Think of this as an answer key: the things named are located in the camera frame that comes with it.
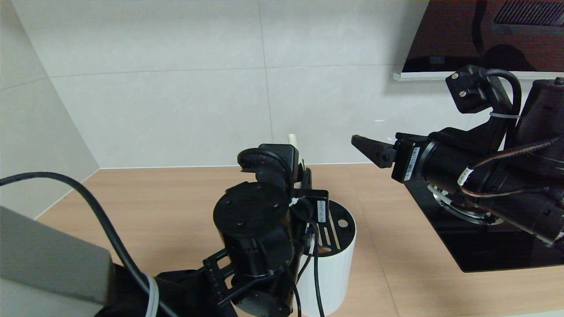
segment zip tie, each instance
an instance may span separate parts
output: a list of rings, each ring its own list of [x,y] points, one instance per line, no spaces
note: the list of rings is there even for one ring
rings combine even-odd
[[[298,201],[299,201],[299,198],[296,198],[296,197],[292,198],[292,202],[290,202],[290,205],[288,207],[292,207],[293,205],[297,204]]]
[[[466,180],[468,179],[470,174],[472,174],[473,171],[474,171],[473,169],[469,169],[469,168],[464,169],[464,171],[462,172],[462,174],[460,174],[460,177],[457,181],[458,185],[460,186],[464,185],[464,183],[466,183]]]
[[[503,113],[490,112],[490,116],[502,119],[519,119],[519,115],[504,115]]]

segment black bracket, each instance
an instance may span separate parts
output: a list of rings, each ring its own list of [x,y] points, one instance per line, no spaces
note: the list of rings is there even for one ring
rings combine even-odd
[[[381,169],[390,168],[395,160],[396,150],[391,144],[370,140],[357,134],[352,136],[351,143]]]

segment white zip tie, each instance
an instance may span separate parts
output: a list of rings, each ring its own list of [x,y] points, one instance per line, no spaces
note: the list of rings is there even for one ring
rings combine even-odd
[[[519,115],[504,115],[503,113],[490,112],[490,116],[502,119],[519,119]]]

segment vent grille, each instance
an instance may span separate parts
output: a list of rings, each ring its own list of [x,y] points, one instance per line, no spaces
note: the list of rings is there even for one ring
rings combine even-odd
[[[493,21],[497,24],[564,27],[564,1],[508,0]]]

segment black cable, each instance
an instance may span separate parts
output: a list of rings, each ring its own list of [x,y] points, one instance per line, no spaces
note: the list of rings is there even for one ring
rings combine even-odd
[[[312,256],[313,256],[313,253],[307,254],[306,262],[303,264],[301,270],[298,273],[298,279],[296,280],[296,283],[299,282],[299,279],[302,277],[302,274],[306,271],[307,265],[310,263]]]
[[[306,204],[308,209],[313,210],[313,206],[311,205],[311,203],[306,198],[301,197],[301,198],[299,198],[299,201]],[[314,236],[315,236],[314,237],[314,245],[315,245],[315,247],[314,247],[313,257],[314,257],[315,297],[316,297],[317,303],[318,303],[319,316],[325,317],[325,313],[323,312],[323,303],[321,302],[321,293],[320,293],[320,289],[319,289],[319,244],[318,244],[319,230],[317,230],[317,224],[315,223],[315,221],[313,221],[313,219],[305,219],[303,216],[301,216],[295,210],[293,211],[293,213],[299,219],[308,222],[310,224],[310,227],[312,228],[312,230],[314,230]]]
[[[508,72],[504,71],[503,69],[486,69],[485,71],[478,72],[478,75],[482,80],[486,80],[489,76],[498,76],[501,78],[506,79],[511,84],[511,88],[513,90],[513,105],[511,107],[511,115],[518,116],[521,112],[521,83],[519,83],[519,79],[517,77]],[[511,144],[517,126],[517,119],[507,119],[507,133],[505,135],[505,144],[504,149],[508,148],[508,145]]]
[[[305,197],[300,197],[298,199],[298,201],[304,203],[306,205],[306,208],[308,210],[308,217],[305,218],[304,216],[300,215],[298,212],[296,212],[294,207],[290,207],[290,211],[301,221],[306,222],[306,223],[310,223],[310,220],[313,218],[314,216],[314,210],[313,210],[313,206],[311,205],[311,203],[307,200],[307,198]],[[312,226],[310,224],[310,229],[311,229],[311,235],[314,235],[314,232],[317,230],[317,226]],[[302,277],[302,274],[306,271],[307,265],[311,262],[311,257],[313,256],[312,253],[309,252],[309,250],[307,251],[307,258],[306,258],[306,262],[303,264],[302,268],[300,269],[299,273],[298,273],[298,279],[296,281],[299,282],[299,279]]]
[[[292,173],[292,169],[290,168],[290,165],[288,164],[288,162],[286,162],[286,160],[282,156],[280,156],[278,153],[275,153],[265,148],[248,148],[241,151],[237,155],[237,163],[242,167],[247,166],[248,164],[245,162],[245,157],[247,157],[248,155],[263,155],[276,160],[284,169],[285,172],[284,178],[288,186],[287,194],[288,197],[291,197],[292,188],[294,187],[294,174]]]
[[[82,198],[86,200],[88,206],[90,206],[90,208],[96,215],[96,218],[100,222],[102,229],[104,229],[104,232],[108,236],[108,239],[112,244],[112,247],[116,251],[117,256],[120,258],[124,267],[129,271],[133,279],[145,291],[145,293],[149,295],[149,285],[145,275],[140,271],[137,264],[135,264],[135,262],[131,258],[131,255],[129,255],[129,252],[127,252],[127,249],[125,248],[123,242],[118,236],[116,229],[113,227],[112,222],[109,220],[108,215],[106,215],[104,209],[102,208],[96,197],[94,197],[94,195],[79,181],[59,173],[38,171],[31,173],[21,173],[21,174],[16,174],[2,178],[0,179],[0,187],[11,183],[19,182],[21,180],[27,180],[32,178],[50,178],[50,179],[58,180],[59,182],[63,182],[71,186],[74,190],[76,190],[82,196]],[[167,304],[165,304],[162,300],[159,300],[159,306],[170,317],[178,317],[177,314],[173,312],[172,309]]]
[[[315,282],[315,297],[317,297],[319,316],[325,317],[323,312],[323,303],[321,302],[321,293],[319,292],[319,244],[317,243],[319,239],[319,231],[315,231],[315,247],[314,247],[314,282]]]
[[[302,302],[299,300],[298,287],[296,286],[296,283],[298,282],[297,281],[294,282],[294,276],[292,276],[292,273],[290,272],[290,268],[288,267],[288,265],[284,264],[284,269],[288,274],[288,277],[290,278],[292,289],[294,290],[294,295],[296,295],[296,306],[298,306],[298,317],[302,317]]]

